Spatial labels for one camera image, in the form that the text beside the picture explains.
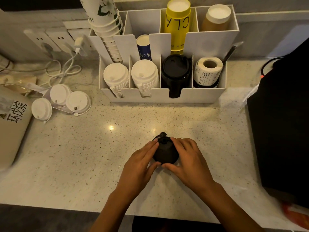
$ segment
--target person's left hand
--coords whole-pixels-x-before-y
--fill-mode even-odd
[[[147,168],[158,146],[158,140],[155,139],[132,154],[123,167],[116,192],[131,202],[139,195],[149,182],[154,170],[161,164],[155,162]]]

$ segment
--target hand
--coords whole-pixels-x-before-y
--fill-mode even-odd
[[[154,170],[161,165],[160,162],[148,164],[159,146],[158,140],[148,142],[141,149],[132,154],[123,167],[115,191],[131,203],[149,182]]]
[[[173,172],[198,196],[213,189],[216,182],[196,142],[190,138],[171,138],[171,140],[179,153],[180,166],[166,163],[162,167]]]

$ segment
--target blue cup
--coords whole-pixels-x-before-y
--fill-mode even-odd
[[[142,59],[151,60],[151,52],[150,52],[150,43],[149,43],[149,35],[140,35],[136,39],[137,49],[139,53],[139,57]]]

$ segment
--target yellow cup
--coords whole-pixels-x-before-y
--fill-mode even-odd
[[[164,32],[172,35],[171,50],[183,49],[190,28],[191,4],[188,0],[170,0],[166,9]]]

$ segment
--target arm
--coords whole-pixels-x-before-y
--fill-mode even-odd
[[[263,232],[264,230],[241,209],[214,181],[206,160],[194,140],[171,138],[180,156],[181,166],[163,164],[211,209],[228,232]]]
[[[145,188],[154,170],[161,164],[155,162],[147,168],[158,145],[157,139],[148,142],[129,158],[123,167],[116,189],[108,197],[90,232],[118,231],[126,210]]]

